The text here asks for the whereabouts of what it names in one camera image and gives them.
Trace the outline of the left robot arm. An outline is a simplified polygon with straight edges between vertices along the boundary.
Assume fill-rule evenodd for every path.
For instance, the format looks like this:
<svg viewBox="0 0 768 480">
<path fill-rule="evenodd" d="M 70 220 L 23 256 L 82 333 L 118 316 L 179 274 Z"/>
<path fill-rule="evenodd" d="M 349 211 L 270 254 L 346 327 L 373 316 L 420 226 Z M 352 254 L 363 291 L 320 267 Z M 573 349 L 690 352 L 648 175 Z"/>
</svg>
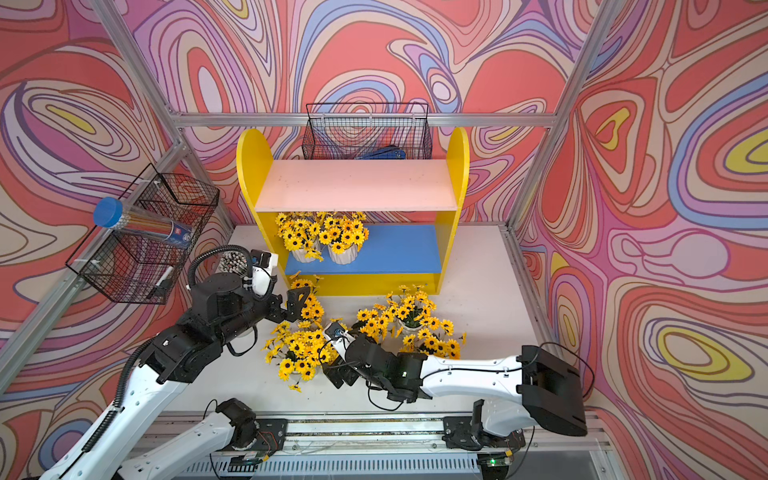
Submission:
<svg viewBox="0 0 768 480">
<path fill-rule="evenodd" d="M 235 398 L 187 432 L 143 459 L 128 454 L 167 405 L 195 382 L 232 342 L 256 331 L 262 320 L 298 320 L 310 296 L 308 286 L 275 293 L 275 253 L 225 245 L 190 264 L 187 288 L 192 305 L 172 326 L 141 344 L 126 360 L 113 402 L 45 479 L 172 478 L 198 457 L 222 448 L 245 450 L 263 437 L 257 416 Z"/>
</svg>

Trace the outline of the black marker in basket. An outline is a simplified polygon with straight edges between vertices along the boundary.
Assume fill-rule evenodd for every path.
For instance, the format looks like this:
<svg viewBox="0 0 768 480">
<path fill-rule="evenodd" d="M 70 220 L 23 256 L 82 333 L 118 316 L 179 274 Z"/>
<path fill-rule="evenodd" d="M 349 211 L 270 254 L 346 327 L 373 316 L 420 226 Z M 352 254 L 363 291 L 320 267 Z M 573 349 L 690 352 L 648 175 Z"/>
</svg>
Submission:
<svg viewBox="0 0 768 480">
<path fill-rule="evenodd" d="M 154 287 L 148 293 L 147 298 L 149 300 L 164 298 L 167 295 L 168 290 L 170 289 L 170 285 L 172 284 L 170 277 L 173 271 L 173 266 L 168 266 L 166 268 Z"/>
</svg>

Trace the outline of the yellow shelf unit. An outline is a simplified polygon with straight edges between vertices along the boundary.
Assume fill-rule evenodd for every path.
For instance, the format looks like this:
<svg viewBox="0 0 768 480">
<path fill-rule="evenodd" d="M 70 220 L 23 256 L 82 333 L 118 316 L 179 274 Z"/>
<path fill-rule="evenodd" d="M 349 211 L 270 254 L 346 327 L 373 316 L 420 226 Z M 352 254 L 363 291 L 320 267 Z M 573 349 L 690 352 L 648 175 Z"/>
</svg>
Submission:
<svg viewBox="0 0 768 480">
<path fill-rule="evenodd" d="M 249 129 L 239 137 L 236 166 L 241 195 L 285 278 L 318 275 L 325 296 L 377 296 L 412 284 L 439 294 L 469 181 L 465 129 L 453 131 L 443 160 L 275 160 L 263 133 Z M 353 211 L 435 219 L 371 225 L 362 251 L 344 265 L 301 263 L 278 239 L 282 212 Z"/>
</svg>

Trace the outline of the clear jar of pencils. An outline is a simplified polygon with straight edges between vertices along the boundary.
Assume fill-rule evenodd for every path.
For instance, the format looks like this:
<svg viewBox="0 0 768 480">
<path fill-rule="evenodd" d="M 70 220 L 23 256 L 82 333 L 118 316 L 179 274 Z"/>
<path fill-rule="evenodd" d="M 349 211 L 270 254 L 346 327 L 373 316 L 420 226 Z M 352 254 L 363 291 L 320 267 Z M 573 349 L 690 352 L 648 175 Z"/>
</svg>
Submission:
<svg viewBox="0 0 768 480">
<path fill-rule="evenodd" d="M 238 276 L 245 276 L 249 269 L 247 267 L 246 256 L 239 251 L 227 251 L 219 256 L 217 273 L 234 273 Z"/>
</svg>

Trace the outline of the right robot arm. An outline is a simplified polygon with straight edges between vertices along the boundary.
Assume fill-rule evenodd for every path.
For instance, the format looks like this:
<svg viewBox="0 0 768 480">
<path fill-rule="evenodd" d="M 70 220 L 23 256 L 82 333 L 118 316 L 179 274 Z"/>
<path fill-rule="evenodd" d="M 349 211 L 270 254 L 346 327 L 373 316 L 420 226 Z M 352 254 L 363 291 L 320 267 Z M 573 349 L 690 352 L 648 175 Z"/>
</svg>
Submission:
<svg viewBox="0 0 768 480">
<path fill-rule="evenodd" d="M 455 360 L 394 354 L 337 323 L 324 337 L 341 358 L 337 367 L 354 371 L 391 401 L 474 397 L 470 416 L 443 420 L 449 448 L 516 451 L 525 444 L 523 430 L 533 427 L 568 437 L 588 433 L 579 371 L 540 346 L 525 345 L 519 355 L 500 359 Z"/>
</svg>

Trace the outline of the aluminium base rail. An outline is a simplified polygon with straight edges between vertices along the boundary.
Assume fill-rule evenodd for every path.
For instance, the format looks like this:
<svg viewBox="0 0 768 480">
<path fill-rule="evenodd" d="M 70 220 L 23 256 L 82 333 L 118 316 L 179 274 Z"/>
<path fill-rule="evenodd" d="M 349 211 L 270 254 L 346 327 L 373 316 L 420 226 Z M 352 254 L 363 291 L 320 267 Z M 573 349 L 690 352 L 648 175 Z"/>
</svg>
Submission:
<svg viewBox="0 0 768 480">
<path fill-rule="evenodd" d="M 585 437 L 528 428 L 478 451 L 451 448 L 446 413 L 266 416 L 259 450 L 196 454 L 178 479 L 621 479 L 595 416 Z"/>
</svg>

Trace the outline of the blue capped pencil tube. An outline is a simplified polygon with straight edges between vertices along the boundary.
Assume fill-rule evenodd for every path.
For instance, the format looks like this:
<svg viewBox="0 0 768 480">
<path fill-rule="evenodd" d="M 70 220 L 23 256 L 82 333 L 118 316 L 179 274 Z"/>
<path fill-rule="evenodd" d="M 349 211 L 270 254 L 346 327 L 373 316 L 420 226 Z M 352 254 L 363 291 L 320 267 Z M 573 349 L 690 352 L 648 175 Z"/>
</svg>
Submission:
<svg viewBox="0 0 768 480">
<path fill-rule="evenodd" d="M 144 208 L 126 205 L 116 198 L 104 198 L 95 207 L 93 220 L 96 226 L 139 235 L 166 244 L 188 248 L 194 230 L 169 217 Z"/>
</svg>

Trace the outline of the blue item in rear basket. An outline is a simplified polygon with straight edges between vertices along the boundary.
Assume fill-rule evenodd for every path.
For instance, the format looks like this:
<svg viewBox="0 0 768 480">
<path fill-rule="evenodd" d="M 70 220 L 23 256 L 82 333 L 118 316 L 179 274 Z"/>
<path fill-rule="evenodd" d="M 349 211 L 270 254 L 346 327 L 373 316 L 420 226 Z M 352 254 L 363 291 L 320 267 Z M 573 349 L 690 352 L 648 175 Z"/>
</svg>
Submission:
<svg viewBox="0 0 768 480">
<path fill-rule="evenodd" d="M 405 160 L 406 158 L 405 150 L 396 145 L 366 151 L 357 156 L 357 159 L 364 160 Z"/>
</svg>

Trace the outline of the sunflower pot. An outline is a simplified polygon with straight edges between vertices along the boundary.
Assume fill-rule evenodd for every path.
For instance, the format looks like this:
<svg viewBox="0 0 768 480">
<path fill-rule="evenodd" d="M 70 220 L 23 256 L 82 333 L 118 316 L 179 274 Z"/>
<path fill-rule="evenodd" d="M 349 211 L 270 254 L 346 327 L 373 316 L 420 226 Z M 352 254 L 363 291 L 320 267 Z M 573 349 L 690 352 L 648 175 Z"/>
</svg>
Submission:
<svg viewBox="0 0 768 480">
<path fill-rule="evenodd" d="M 322 262 L 319 216 L 314 212 L 280 212 L 275 223 L 277 236 L 291 256 L 300 263 Z"/>
<path fill-rule="evenodd" d="M 396 308 L 394 306 L 374 305 L 370 309 L 360 309 L 357 321 L 351 330 L 362 333 L 375 343 L 381 343 L 387 338 L 397 338 L 401 329 L 396 323 Z"/>
<path fill-rule="evenodd" d="M 360 211 L 329 213 L 320 221 L 319 243 L 337 265 L 349 265 L 356 260 L 369 239 L 365 225 L 367 215 Z"/>
<path fill-rule="evenodd" d="M 439 320 L 434 316 L 437 304 L 425 285 L 400 285 L 397 291 L 386 295 L 386 301 L 388 312 L 404 331 L 416 333 L 421 329 L 435 330 L 439 326 Z"/>
<path fill-rule="evenodd" d="M 450 320 L 426 319 L 419 328 L 403 328 L 400 353 L 423 353 L 439 358 L 459 360 L 467 343 L 465 332 L 456 333 Z"/>
<path fill-rule="evenodd" d="M 289 287 L 291 289 L 302 287 L 310 289 L 309 295 L 301 309 L 301 321 L 299 323 L 301 328 L 309 327 L 310 325 L 320 326 L 322 324 L 325 309 L 317 296 L 319 284 L 322 281 L 323 278 L 317 275 L 303 276 L 301 273 L 297 273 L 289 276 Z"/>
<path fill-rule="evenodd" d="M 342 323 L 341 319 L 332 319 L 330 323 L 332 322 L 339 322 L 348 331 L 347 327 Z M 326 327 L 323 327 L 320 330 L 320 346 L 312 353 L 311 356 L 311 359 L 314 360 L 315 363 L 319 366 L 324 364 L 331 364 L 339 356 L 332 347 L 329 347 L 326 344 L 326 337 L 324 335 L 324 330 Z"/>
<path fill-rule="evenodd" d="M 272 330 L 263 347 L 265 362 L 277 366 L 278 378 L 291 390 L 301 392 L 301 386 L 313 380 L 320 368 L 320 340 L 316 323 L 305 320 L 294 326 L 284 321 Z"/>
</svg>

